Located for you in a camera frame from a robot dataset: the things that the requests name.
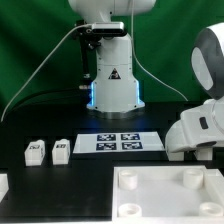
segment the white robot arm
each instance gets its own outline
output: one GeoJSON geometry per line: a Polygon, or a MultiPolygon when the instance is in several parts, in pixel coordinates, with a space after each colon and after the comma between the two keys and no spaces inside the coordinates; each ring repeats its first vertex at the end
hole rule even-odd
{"type": "MultiPolygon", "coordinates": [[[[68,0],[87,23],[110,22],[111,16],[128,16],[135,0],[68,0]]],[[[136,0],[134,13],[149,11],[156,0],[136,0]]]]}
{"type": "Polygon", "coordinates": [[[197,80],[213,98],[181,113],[166,135],[170,160],[183,160],[196,150],[198,160],[211,160],[213,147],[224,147],[224,23],[202,30],[191,58],[197,80]]]}
{"type": "Polygon", "coordinates": [[[71,8],[102,34],[97,47],[97,77],[91,85],[91,114],[108,119],[133,116],[144,108],[139,98],[139,83],[132,74],[131,37],[103,36],[122,30],[121,23],[111,23],[111,16],[131,15],[149,11],[156,0],[69,0],[71,8]]]}

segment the white cable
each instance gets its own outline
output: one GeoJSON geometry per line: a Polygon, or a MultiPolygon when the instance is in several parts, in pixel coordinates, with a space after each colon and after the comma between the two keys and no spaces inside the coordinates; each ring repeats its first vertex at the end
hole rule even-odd
{"type": "Polygon", "coordinates": [[[160,79],[156,78],[154,75],[152,75],[149,71],[147,71],[139,62],[136,53],[135,53],[135,46],[134,46],[134,7],[135,7],[135,0],[132,0],[132,14],[131,14],[131,38],[132,38],[132,51],[133,51],[133,56],[135,58],[136,63],[139,65],[139,67],[150,77],[152,77],[153,79],[155,79],[156,81],[158,81],[159,83],[161,83],[162,85],[164,85],[165,87],[177,92],[178,94],[180,94],[186,101],[188,101],[187,97],[184,96],[184,94],[182,94],[181,92],[179,92],[178,90],[174,89],[173,87],[167,85],[166,83],[164,83],[163,81],[161,81],[160,79]]]}
{"type": "Polygon", "coordinates": [[[34,73],[30,76],[30,78],[26,81],[26,83],[20,88],[20,90],[12,97],[12,99],[9,101],[7,106],[5,107],[2,117],[1,117],[1,122],[4,121],[5,113],[9,106],[12,104],[12,102],[15,100],[15,98],[26,88],[26,86],[30,83],[30,81],[34,78],[34,76],[40,71],[40,69],[44,66],[44,64],[48,61],[48,59],[55,53],[55,51],[61,46],[61,44],[67,39],[67,37],[73,33],[75,30],[83,27],[89,27],[91,24],[85,24],[81,26],[77,26],[73,28],[71,31],[69,31],[64,38],[58,43],[58,45],[51,51],[51,53],[45,58],[45,60],[39,65],[39,67],[34,71],[34,73]]]}

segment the white tray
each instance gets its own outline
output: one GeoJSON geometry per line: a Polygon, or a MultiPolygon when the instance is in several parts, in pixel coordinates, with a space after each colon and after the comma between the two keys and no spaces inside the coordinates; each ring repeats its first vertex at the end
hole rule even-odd
{"type": "Polygon", "coordinates": [[[215,202],[224,207],[224,179],[219,170],[207,170],[204,166],[168,167],[115,167],[113,184],[112,220],[118,223],[222,223],[224,217],[200,217],[199,205],[215,202]],[[199,190],[183,186],[183,172],[187,168],[201,169],[204,184],[199,190]],[[122,170],[134,170],[138,174],[135,190],[119,188],[118,174],[122,170]],[[133,203],[142,208],[142,217],[118,217],[122,204],[133,203]]]}

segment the black cable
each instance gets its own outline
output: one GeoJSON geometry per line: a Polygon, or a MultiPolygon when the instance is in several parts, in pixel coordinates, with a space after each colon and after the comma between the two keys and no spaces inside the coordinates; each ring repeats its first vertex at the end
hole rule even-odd
{"type": "Polygon", "coordinates": [[[77,88],[68,88],[68,89],[52,89],[52,90],[44,90],[44,91],[40,91],[34,94],[31,94],[21,100],[19,100],[13,107],[18,107],[19,105],[25,103],[28,100],[31,100],[35,97],[39,97],[39,96],[43,96],[43,95],[47,95],[47,94],[52,94],[52,93],[62,93],[62,92],[69,92],[69,91],[77,91],[80,92],[81,90],[77,89],[77,88]]]}
{"type": "Polygon", "coordinates": [[[46,91],[40,91],[38,93],[34,93],[32,95],[29,95],[23,99],[21,99],[20,101],[18,101],[14,106],[13,108],[11,108],[8,113],[6,114],[6,117],[11,114],[12,112],[22,108],[22,107],[25,107],[25,106],[30,106],[30,105],[35,105],[35,104],[40,104],[40,103],[45,103],[45,102],[50,102],[50,101],[55,101],[55,100],[63,100],[63,99],[68,99],[68,98],[74,98],[74,97],[80,97],[80,98],[83,98],[85,97],[86,98],[86,101],[87,99],[89,99],[89,91],[88,90],[79,90],[77,88],[69,88],[69,89],[55,89],[55,90],[46,90],[46,91]],[[38,97],[38,96],[43,96],[43,95],[47,95],[47,94],[52,94],[52,93],[62,93],[62,92],[69,92],[69,91],[74,91],[76,94],[75,95],[72,95],[72,96],[67,96],[67,97],[61,97],[61,98],[55,98],[55,99],[49,99],[49,100],[44,100],[44,101],[38,101],[38,102],[33,102],[33,103],[27,103],[27,104],[24,104],[26,101],[30,100],[30,99],[34,99],[35,97],[38,97]]]}

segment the black square marker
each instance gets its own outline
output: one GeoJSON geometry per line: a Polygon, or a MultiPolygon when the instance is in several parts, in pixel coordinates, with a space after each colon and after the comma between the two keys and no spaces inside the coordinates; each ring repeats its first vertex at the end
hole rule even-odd
{"type": "Polygon", "coordinates": [[[123,150],[136,150],[143,149],[141,142],[123,142],[122,143],[123,150]]]}
{"type": "Polygon", "coordinates": [[[97,135],[97,141],[98,142],[116,141],[116,135],[115,134],[97,135]]]}
{"type": "Polygon", "coordinates": [[[121,134],[122,141],[140,140],[139,134],[121,134]]]}
{"type": "Polygon", "coordinates": [[[96,151],[117,150],[116,143],[97,143],[96,151]]]}

